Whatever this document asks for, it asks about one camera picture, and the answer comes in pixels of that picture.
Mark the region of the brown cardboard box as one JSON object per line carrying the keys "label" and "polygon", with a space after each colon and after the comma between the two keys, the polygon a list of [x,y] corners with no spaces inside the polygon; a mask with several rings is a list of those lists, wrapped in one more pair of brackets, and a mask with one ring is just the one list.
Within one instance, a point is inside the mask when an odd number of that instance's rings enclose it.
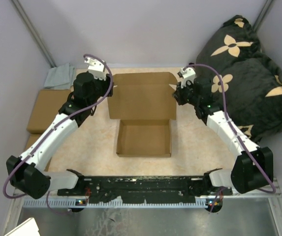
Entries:
{"label": "brown cardboard box", "polygon": [[176,77],[170,72],[123,73],[113,77],[108,98],[110,119],[118,119],[119,157],[170,157],[171,121],[176,120],[173,98]]}

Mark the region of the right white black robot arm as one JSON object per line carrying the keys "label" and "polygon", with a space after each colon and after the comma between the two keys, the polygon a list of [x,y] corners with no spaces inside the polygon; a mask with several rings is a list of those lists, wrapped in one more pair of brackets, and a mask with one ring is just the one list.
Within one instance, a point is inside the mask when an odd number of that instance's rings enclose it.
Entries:
{"label": "right white black robot arm", "polygon": [[244,194],[267,185],[272,188],[269,193],[276,192],[272,151],[251,141],[234,124],[226,104],[214,100],[209,80],[184,78],[177,83],[173,96],[179,105],[193,105],[196,116],[219,136],[235,158],[231,170],[214,169],[207,173],[208,179],[202,183],[205,193],[213,195],[220,187],[233,187]]}

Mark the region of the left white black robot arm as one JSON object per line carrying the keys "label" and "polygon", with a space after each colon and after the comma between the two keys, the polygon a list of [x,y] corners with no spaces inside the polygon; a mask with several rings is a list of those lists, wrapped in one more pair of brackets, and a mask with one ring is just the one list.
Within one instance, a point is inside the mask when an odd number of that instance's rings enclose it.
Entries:
{"label": "left white black robot arm", "polygon": [[68,189],[74,195],[85,191],[86,184],[79,179],[80,173],[73,170],[50,173],[45,168],[67,137],[94,114],[99,103],[112,96],[112,73],[106,73],[104,79],[97,79],[90,72],[80,73],[73,88],[53,122],[37,141],[19,157],[10,156],[6,161],[8,178],[5,183],[24,195],[39,199],[60,189]]}

